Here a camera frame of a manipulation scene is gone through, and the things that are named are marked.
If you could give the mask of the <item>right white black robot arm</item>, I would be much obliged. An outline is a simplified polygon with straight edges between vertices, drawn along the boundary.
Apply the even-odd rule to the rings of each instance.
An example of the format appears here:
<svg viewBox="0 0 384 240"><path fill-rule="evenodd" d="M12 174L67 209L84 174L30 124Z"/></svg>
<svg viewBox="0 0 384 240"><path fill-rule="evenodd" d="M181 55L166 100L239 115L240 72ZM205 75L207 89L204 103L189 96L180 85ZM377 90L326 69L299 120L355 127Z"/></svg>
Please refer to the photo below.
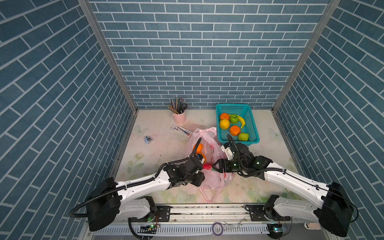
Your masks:
<svg viewBox="0 0 384 240"><path fill-rule="evenodd" d="M346 237L356 219L356 206L339 183L325 184L310 180L283 168L264 156L254 156L241 143L222 146L226 157L217 160L213 169L220 173L238 173L243 178L255 177L280 185L301 196L302 201L271 195L264 205L265 216L273 221L280 217L296 217L320 224L338 237Z"/></svg>

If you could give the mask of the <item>pink plastic bag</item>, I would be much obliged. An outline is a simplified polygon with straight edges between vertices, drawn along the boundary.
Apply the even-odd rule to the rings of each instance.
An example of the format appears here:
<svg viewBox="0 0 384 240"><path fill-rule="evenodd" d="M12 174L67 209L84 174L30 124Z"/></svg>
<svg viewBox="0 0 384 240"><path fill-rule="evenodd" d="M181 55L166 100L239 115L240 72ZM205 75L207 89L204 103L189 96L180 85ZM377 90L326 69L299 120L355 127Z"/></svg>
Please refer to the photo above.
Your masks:
<svg viewBox="0 0 384 240"><path fill-rule="evenodd" d="M234 174L220 173L214 169L219 166L218 160L226 158L226 154L217 141L217 128L196 129L190 137L187 150L193 150L198 140L200 143L197 148L197 155L203 158L202 173L205 177L198 189L204 200L210 204L215 202L220 192L231 183Z"/></svg>

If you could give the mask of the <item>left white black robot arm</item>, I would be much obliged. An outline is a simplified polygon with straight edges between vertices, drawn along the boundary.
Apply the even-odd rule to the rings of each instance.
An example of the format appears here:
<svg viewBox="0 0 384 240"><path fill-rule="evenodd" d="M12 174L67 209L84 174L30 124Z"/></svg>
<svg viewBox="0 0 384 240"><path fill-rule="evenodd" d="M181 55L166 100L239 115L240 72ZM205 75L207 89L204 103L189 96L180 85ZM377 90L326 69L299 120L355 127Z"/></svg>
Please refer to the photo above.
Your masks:
<svg viewBox="0 0 384 240"><path fill-rule="evenodd" d="M131 181L103 180L86 198L90 231L105 228L114 220L151 221L157 207L151 193L191 184L199 187L204 181L203 157L196 155L177 165L165 165L154 175Z"/></svg>

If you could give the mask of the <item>orange fruit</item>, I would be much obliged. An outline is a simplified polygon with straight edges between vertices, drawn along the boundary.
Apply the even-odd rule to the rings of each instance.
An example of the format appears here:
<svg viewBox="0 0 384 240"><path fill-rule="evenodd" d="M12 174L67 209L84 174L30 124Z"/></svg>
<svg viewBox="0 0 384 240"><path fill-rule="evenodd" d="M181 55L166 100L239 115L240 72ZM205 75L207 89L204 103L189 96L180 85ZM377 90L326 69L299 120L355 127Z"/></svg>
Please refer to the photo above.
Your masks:
<svg viewBox="0 0 384 240"><path fill-rule="evenodd" d="M230 115L227 113L220 114L220 120L230 120Z"/></svg>
<svg viewBox="0 0 384 240"><path fill-rule="evenodd" d="M241 131L241 128L238 127L238 126L232 126L230 127L230 130L229 130L230 134L232 136L238 136L242 131Z"/></svg>

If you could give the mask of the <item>dragon fruit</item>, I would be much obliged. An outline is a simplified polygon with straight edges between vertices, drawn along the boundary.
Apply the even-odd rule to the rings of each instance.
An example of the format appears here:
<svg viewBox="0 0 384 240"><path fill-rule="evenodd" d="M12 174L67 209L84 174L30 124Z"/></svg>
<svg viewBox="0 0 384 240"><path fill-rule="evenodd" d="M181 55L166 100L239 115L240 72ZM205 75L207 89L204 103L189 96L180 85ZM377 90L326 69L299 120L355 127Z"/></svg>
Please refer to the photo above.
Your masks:
<svg viewBox="0 0 384 240"><path fill-rule="evenodd" d="M212 170L213 169L213 165L210 164L210 163L204 163L203 164L203 169L204 170Z"/></svg>

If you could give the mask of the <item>yellow lemon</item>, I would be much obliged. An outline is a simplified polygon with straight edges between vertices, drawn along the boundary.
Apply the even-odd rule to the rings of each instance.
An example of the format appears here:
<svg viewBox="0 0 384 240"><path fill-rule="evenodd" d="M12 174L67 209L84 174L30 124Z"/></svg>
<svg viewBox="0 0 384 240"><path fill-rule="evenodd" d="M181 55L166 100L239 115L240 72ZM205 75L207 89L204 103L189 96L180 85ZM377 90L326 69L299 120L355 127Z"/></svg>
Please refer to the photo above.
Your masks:
<svg viewBox="0 0 384 240"><path fill-rule="evenodd" d="M230 121L228 119L221 119L219 121L219 127L222 130L227 130L227 129L230 128L230 126L231 126L231 123L230 123Z"/></svg>

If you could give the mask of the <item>green pear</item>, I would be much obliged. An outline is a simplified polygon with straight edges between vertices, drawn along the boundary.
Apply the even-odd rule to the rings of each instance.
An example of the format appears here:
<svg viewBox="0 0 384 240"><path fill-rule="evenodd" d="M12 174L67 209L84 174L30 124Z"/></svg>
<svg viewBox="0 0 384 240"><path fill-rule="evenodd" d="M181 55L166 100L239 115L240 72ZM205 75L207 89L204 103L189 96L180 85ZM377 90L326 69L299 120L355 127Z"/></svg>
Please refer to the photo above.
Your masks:
<svg viewBox="0 0 384 240"><path fill-rule="evenodd" d="M249 134L247 133L240 133L238 135L238 140L242 142L247 142L249 140Z"/></svg>

